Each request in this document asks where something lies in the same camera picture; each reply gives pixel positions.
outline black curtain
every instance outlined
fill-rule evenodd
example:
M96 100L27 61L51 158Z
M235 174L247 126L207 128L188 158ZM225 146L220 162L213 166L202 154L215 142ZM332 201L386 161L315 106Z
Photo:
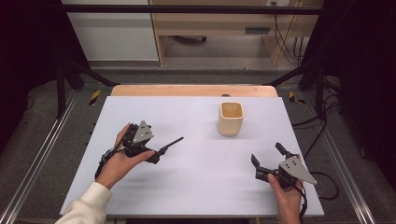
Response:
M89 68L67 14L45 8L61 4L60 0L0 3L0 151L18 125L31 89L56 79L60 63L73 61ZM69 68L64 77L72 88L82 88L78 71Z
M319 17L305 60L333 22ZM342 105L362 151L396 189L396 1L355 1L323 53L321 66L326 76L340 78Z

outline floor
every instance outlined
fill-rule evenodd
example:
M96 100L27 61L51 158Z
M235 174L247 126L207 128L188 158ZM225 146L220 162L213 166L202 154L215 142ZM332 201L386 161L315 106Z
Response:
M295 66L284 59L273 67L257 36L246 39L209 36L205 43L175 36L169 39L163 67L145 62L92 62L95 71L120 83L260 85L283 76ZM66 87L68 104L73 106L66 111L63 124L55 118L56 83L52 81L32 90L30 106L2 152L0 209L13 209L10 219L15 223L54 223L59 217L64 195L90 141L101 106L111 92L111 88L81 76L85 81L83 90ZM293 124L315 116L314 91L299 91L298 80L299 77L294 77L277 87ZM101 91L100 97L95 105L89 105L92 93L97 90ZM290 92L295 100L290 99ZM333 94L332 90L325 90L329 108L326 128L306 159L310 171L332 178L317 176L323 183L317 186L317 191L325 216L307 217L305 223L396 223L396 193L375 161L361 157L359 142ZM314 119L294 129L303 153L307 153L323 124ZM49 136L54 140L51 143L46 139ZM339 187L338 196L328 199L336 192L335 186ZM266 217L262 223L277 221Z

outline white table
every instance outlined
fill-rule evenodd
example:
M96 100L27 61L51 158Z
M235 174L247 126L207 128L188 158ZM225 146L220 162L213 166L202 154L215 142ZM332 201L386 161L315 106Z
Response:
M217 131L219 104L237 101L245 117L240 133ZM101 155L113 147L127 122L151 125L153 149L183 136L158 164L143 162L113 189L109 217L268 217L276 215L276 198L268 183L255 179L250 162L275 169L285 160L281 143L301 153L283 101L278 97L110 96L92 134L61 214L93 181ZM315 188L304 184L306 216L323 216Z

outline human hand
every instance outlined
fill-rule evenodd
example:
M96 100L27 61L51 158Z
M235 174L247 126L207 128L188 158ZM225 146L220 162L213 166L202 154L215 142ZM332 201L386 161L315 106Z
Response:
M115 145L121 140L124 134L128 131L130 124L127 124L117 135ZM123 151L115 153L110 160L105 164L101 174L96 178L96 182L111 189L117 182L123 179L129 171L131 171L137 164L146 161L154 154L154 151L146 151L139 155L129 158Z
M270 183L271 188L276 195L279 223L300 223L301 193L298 192L294 187L282 189L276 177L272 174L268 175L268 182ZM297 181L296 187L299 190L302 190L303 182Z

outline black cable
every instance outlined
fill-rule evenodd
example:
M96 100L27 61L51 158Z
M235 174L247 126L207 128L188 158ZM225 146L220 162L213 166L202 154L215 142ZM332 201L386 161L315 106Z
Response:
M306 199L306 191L305 191L305 188L304 188L303 183L302 183L300 180L298 180L298 182L300 183L300 185L301 185L301 187L302 187L302 189L303 189L304 192L302 192L299 188L297 188L297 187L295 186L295 184L290 183L290 181L289 181L285 176L279 175L279 177L281 177L281 178L282 178L284 181L286 181L290 186L292 186L294 189L296 189L296 190L301 194L301 196L303 197L304 203L302 204L302 207L303 207L303 208L302 208L301 211L300 211L300 222L301 222L302 224L304 224L303 217L304 217L304 215L305 215L306 209L308 208L308 200Z
M311 144L311 146L309 147L309 149L305 152L304 154L304 159L306 159L306 157L308 156L309 152L311 152L312 148L314 147L315 143L319 140L320 136L322 135L324 129L326 128L326 123L327 121L325 120L322 126L322 129L320 130L320 133L318 134L318 136L315 138L314 142Z
M291 62L290 59L289 59L289 57L291 57L291 54L290 54L290 52L289 52L289 49L288 49L288 46L286 45L285 40L283 39L282 34L281 34L280 31L279 31L279 28L277 27L277 18L276 18L276 14L274 15L274 17L275 17L275 40L276 40L276 43L277 43L277 45L280 47L280 49L282 50L282 52L283 52L283 54L285 55L285 57L286 57L286 59L288 60L288 62L289 62L289 63L292 63L292 64L297 64L297 62L296 62L295 59L293 59L294 62ZM282 46L280 45L279 41L277 40L277 33L279 33L280 39L282 40L283 45L285 46L285 49L286 49L287 53L289 54L289 57L288 57L288 54L286 54L285 50L283 50L283 48L282 48Z
M330 201L330 200L334 200L334 199L336 199L338 197L338 195L340 194L340 188L338 187L337 183L335 182L334 179L332 179L331 176L329 176L329 175L327 175L325 173L322 173L322 172L309 172L309 173L311 173L311 175L324 175L324 176L328 177L332 181L334 186L335 186L335 193L334 193L333 196L331 196L331 197L319 196L320 199Z
M299 123L291 124L291 126L292 126L292 127L297 127L297 126L300 126L300 125L303 125L303 124L310 123L310 122L312 122L312 121L314 121L315 119L318 119L318 118L319 118L319 116L315 116L315 117L313 117L312 119L308 119L308 120L306 120L306 121L302 121L302 122L299 122Z
M299 50L299 52L298 52L298 57L299 57L299 64L301 64L301 62L303 61L303 57L304 57L304 55L303 55L303 44L304 44L304 37L303 36L301 36L301 39L300 39L300 50Z
M318 123L318 124L313 124L311 126L302 127L302 128L294 128L294 130L311 129L311 128L317 127L319 125L322 125L322 124L323 124L323 122L322 123Z

